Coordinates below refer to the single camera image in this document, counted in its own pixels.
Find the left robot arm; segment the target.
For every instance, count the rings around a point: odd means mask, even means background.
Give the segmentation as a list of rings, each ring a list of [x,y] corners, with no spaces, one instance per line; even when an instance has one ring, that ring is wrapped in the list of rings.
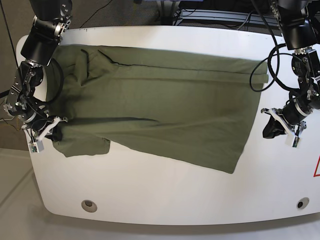
[[[320,42],[320,12],[318,0],[271,0],[270,8],[277,20],[284,43],[275,44],[264,60],[272,82],[288,92],[289,99],[283,108],[262,109],[270,116],[262,131],[265,139],[291,134],[298,141],[304,129],[304,121],[313,110],[320,108],[320,59],[313,46]],[[292,51],[291,69],[298,78],[298,88],[285,85],[273,70],[271,60],[279,57],[281,48]]]

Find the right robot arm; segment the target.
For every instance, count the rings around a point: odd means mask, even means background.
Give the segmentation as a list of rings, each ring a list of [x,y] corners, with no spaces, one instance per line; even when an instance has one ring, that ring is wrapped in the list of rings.
[[[5,111],[23,121],[23,130],[31,138],[30,144],[35,146],[44,138],[58,141],[62,137],[57,125],[63,118],[49,114],[49,106],[58,99],[64,85],[63,70],[53,54],[71,23],[73,3],[70,0],[32,0],[30,5],[34,12],[32,28],[20,52],[25,59],[17,64],[14,83],[3,95],[6,96]],[[49,64],[57,68],[60,82],[54,97],[42,101],[34,93]]]

